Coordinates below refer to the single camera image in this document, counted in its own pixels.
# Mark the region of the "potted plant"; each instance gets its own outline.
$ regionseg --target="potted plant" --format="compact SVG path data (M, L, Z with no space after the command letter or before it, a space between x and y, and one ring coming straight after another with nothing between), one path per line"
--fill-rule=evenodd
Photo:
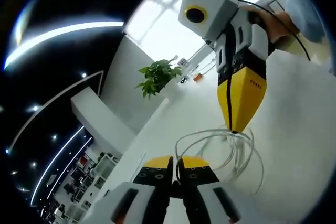
M181 67L171 68L171 62L173 60L175 60L175 58L172 60L156 61L149 67L139 70L140 73L144 74L146 79L145 82L141 82L137 86L137 88L142 88L144 98L148 95L148 98L150 99L151 95L160 93L173 78L182 74Z

